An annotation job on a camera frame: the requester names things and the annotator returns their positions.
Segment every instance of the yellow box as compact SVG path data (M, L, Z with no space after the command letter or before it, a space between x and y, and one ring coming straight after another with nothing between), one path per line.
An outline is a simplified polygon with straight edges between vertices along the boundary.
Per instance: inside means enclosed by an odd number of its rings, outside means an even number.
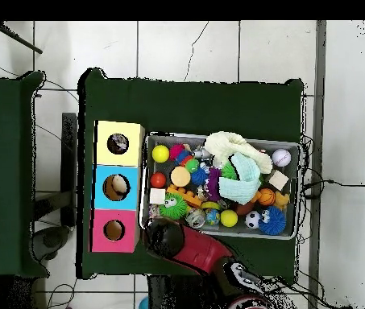
M137 123L98 121L96 162L98 165L138 167L142 158L144 128ZM123 154L114 154L108 149L108 140L113 134L122 134L127 138L127 150Z

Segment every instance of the beige cube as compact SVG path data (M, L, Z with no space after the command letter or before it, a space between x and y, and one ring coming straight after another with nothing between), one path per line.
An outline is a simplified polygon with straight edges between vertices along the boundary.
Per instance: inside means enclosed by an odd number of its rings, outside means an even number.
M151 192L149 193L149 204L165 204L165 192L164 188L151 188Z
M288 182L288 176L282 174L280 171L272 171L268 176L268 182L274 186L278 191L282 191L285 184Z

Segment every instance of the orange ball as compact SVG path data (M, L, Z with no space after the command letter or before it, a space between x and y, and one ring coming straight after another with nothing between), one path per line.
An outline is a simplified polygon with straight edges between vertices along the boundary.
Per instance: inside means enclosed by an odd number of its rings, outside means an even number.
M261 197L258 201L261 205L269 206L276 202L276 195L269 188L263 188L259 192L261 193Z

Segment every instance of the blue box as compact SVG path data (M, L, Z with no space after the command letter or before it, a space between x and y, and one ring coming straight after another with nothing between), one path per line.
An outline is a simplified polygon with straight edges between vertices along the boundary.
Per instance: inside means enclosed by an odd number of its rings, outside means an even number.
M110 175L122 175L127 178L131 189L127 196L118 201L108 199L103 193L103 183ZM139 168L138 167L118 167L118 166L96 166L95 201L94 208L106 208L117 210L137 210L139 206L138 198Z

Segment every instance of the red ball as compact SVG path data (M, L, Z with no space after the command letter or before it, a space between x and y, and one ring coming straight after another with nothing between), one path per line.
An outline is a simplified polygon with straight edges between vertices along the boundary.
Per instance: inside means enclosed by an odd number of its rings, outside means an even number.
M151 176L151 185L156 188L162 188L166 184L166 177L161 172L157 171Z

